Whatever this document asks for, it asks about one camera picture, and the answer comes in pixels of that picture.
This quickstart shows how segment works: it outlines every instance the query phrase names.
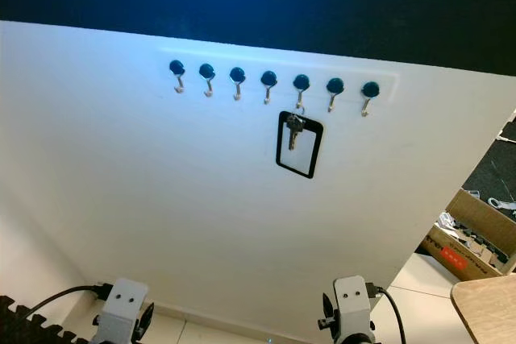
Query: key holder frame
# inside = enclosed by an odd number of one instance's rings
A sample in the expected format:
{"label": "key holder frame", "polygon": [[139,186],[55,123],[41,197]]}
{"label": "key holder frame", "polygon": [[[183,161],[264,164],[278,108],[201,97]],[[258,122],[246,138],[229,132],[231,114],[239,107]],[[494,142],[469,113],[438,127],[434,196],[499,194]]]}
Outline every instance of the key holder frame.
{"label": "key holder frame", "polygon": [[278,118],[278,127],[277,127],[277,146],[276,146],[276,164],[280,167],[288,169],[291,172],[297,173],[298,175],[304,176],[308,179],[312,179],[314,177],[315,165],[317,163],[317,156],[319,153],[319,148],[321,145],[321,140],[323,138],[324,127],[320,122],[311,120],[309,118],[303,117],[299,114],[296,114],[305,124],[303,126],[304,131],[310,131],[315,133],[315,142],[314,147],[312,148],[312,155],[310,157],[310,167],[308,173],[304,173],[303,171],[298,171],[295,168],[290,167],[289,165],[283,164],[281,162],[281,145],[283,143],[283,127],[286,124],[287,118],[292,114],[292,112],[282,111],[280,112]]}

